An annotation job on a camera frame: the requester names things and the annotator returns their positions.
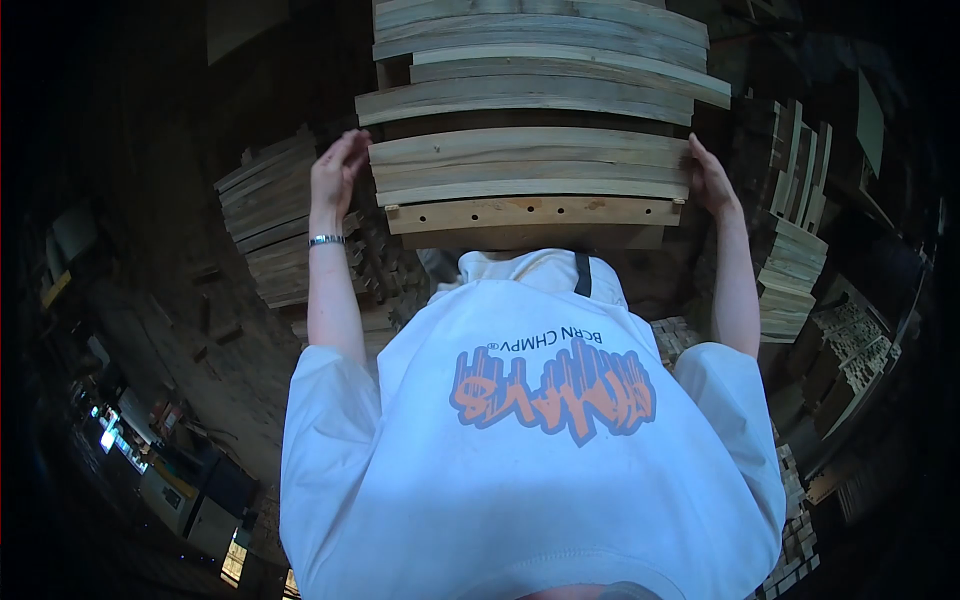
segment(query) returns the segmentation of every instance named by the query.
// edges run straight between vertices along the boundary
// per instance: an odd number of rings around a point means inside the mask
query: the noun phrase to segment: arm
[[[353,182],[368,161],[370,134],[346,132],[310,169],[310,237],[343,235]],[[310,287],[306,331],[311,346],[332,346],[367,364],[360,308],[353,293],[347,254],[340,244],[309,249]]]
[[[690,134],[696,159],[691,187],[717,225],[717,274],[713,334],[718,342],[756,358],[760,348],[760,305],[743,208],[716,156]]]

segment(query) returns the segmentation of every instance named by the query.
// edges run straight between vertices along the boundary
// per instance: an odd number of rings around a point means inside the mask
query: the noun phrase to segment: white t-shirt
[[[671,375],[590,265],[588,299],[570,252],[465,255],[466,283],[380,353],[379,387],[333,348],[303,351],[280,536],[304,598],[633,581],[740,600],[773,570],[785,496],[756,360],[701,344]]]

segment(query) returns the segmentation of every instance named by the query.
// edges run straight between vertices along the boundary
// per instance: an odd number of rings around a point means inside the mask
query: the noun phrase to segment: orange graphic print
[[[457,357],[450,405],[460,423],[485,429],[508,415],[527,427],[539,426],[547,434],[568,429],[580,447],[596,436],[596,422],[613,435],[629,436],[654,419],[657,395],[650,375],[630,351],[624,355],[598,350],[581,339],[570,350],[543,365],[540,387],[527,385],[526,359],[514,358],[509,375],[503,359],[490,356],[487,348]]]

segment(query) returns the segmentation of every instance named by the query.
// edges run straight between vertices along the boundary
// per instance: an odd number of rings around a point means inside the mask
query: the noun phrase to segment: stacked wood pieces
[[[803,121],[803,106],[737,99],[731,179],[741,201],[816,234],[826,197],[833,128]]]
[[[558,108],[689,125],[730,106],[707,73],[707,26],[632,0],[392,0],[374,5],[373,59],[409,85],[357,98],[361,126],[487,108]]]
[[[804,404],[821,438],[830,435],[863,401],[900,356],[900,347],[855,301],[810,315],[787,359],[803,379]]]
[[[684,317],[668,317],[653,321],[650,326],[653,328],[654,338],[657,340],[660,362],[671,372],[684,350],[702,342],[700,335],[687,326]]]
[[[317,141],[306,127],[262,151],[248,149],[242,166],[214,184],[224,223],[242,253],[307,232],[310,166]]]
[[[804,506],[806,492],[797,473],[797,462],[787,444],[777,447],[780,462],[780,479],[787,495],[786,522],[783,524],[782,547],[777,565],[766,580],[747,596],[749,599],[776,598],[810,571],[820,565],[820,557],[814,553],[817,534],[813,531],[810,513]]]
[[[816,300],[810,295],[827,261],[827,244],[781,217],[761,210],[750,242],[760,303],[760,341],[797,339]],[[716,231],[710,229],[694,269],[701,296],[712,301],[716,278]]]
[[[377,202],[408,248],[512,250],[591,237],[645,249],[680,222],[686,152],[684,140],[645,133],[516,127],[374,144],[371,165]],[[631,194],[658,198],[622,197]],[[447,202],[411,204],[435,200]],[[637,225],[652,227],[628,227]],[[605,234],[590,235],[598,226]]]
[[[374,0],[380,90],[357,97],[360,125],[436,121],[371,147],[391,232],[410,249],[658,248],[688,194],[671,124],[695,101],[729,108],[730,85],[707,75],[706,25],[652,4]],[[542,108],[570,122],[473,120]],[[622,131],[636,117],[645,132]]]

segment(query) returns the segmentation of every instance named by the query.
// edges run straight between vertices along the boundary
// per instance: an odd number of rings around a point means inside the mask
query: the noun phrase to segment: person
[[[786,500],[743,210],[689,143],[717,226],[719,343],[672,374],[609,265],[546,249],[464,254],[463,285],[380,352],[374,381],[336,237],[370,136],[317,160],[280,473],[304,598],[740,600],[773,570]]]

